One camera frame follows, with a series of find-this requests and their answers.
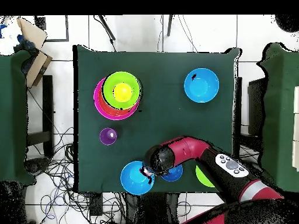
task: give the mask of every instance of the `blue bowl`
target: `blue bowl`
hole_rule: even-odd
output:
[[[155,176],[152,175],[152,183],[148,184],[149,179],[140,173],[142,162],[135,161],[126,165],[121,171],[120,182],[123,188],[132,195],[143,195],[154,185]]]
[[[163,175],[162,178],[166,181],[176,181],[179,178],[181,178],[182,174],[183,166],[180,164],[174,167],[173,169],[169,169],[168,174]]]
[[[186,77],[184,89],[190,100],[197,103],[209,102],[218,93],[219,80],[209,69],[195,69]]]

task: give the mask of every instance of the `pink bowl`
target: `pink bowl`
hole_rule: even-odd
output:
[[[98,97],[99,97],[99,92],[100,92],[100,89],[101,89],[101,87],[102,87],[104,81],[105,81],[105,78],[103,78],[103,79],[98,83],[98,85],[96,86],[96,89],[95,89],[95,91],[94,91],[94,93],[93,93],[93,102],[95,103],[95,107],[96,107],[96,109],[98,110],[98,112],[101,113],[101,115],[104,116],[105,118],[108,118],[109,120],[124,120],[125,118],[128,118],[129,116],[131,116],[131,115],[136,111],[136,109],[137,109],[137,107],[138,107],[138,105],[139,105],[139,101],[140,101],[140,99],[138,99],[138,101],[136,102],[136,104],[133,106],[132,110],[131,110],[129,113],[123,115],[123,116],[112,116],[112,115],[109,115],[109,114],[107,114],[107,113],[101,108],[101,106],[100,106],[100,104],[99,104],[99,99],[98,99]]]

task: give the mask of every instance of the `lime green bowl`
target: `lime green bowl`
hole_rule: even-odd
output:
[[[204,173],[199,169],[198,166],[196,166],[196,177],[199,179],[199,181],[208,187],[214,187],[214,185],[211,183],[210,180],[204,175]]]
[[[114,91],[121,88],[126,91],[123,101],[117,100]],[[133,107],[140,97],[140,83],[138,79],[132,74],[124,71],[117,71],[109,75],[103,83],[103,96],[106,102],[112,107],[125,110]]]

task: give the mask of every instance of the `button panel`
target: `button panel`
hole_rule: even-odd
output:
[[[215,158],[216,164],[233,177],[241,178],[249,174],[246,168],[244,168],[239,162],[233,160],[231,157],[225,154],[218,154]]]

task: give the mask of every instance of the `metal stand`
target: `metal stand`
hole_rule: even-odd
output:
[[[113,33],[111,32],[111,30],[109,29],[107,23],[104,20],[104,17],[102,15],[99,15],[100,21],[102,22],[104,28],[106,29],[106,31],[109,33],[110,37],[112,40],[115,40],[115,36],[113,35]]]
[[[172,18],[174,15],[169,15],[168,19],[168,28],[167,28],[167,36],[171,35],[171,24],[172,24]]]
[[[53,77],[51,75],[43,76],[43,131],[27,136],[27,146],[40,143],[43,143],[45,157],[53,157]]]

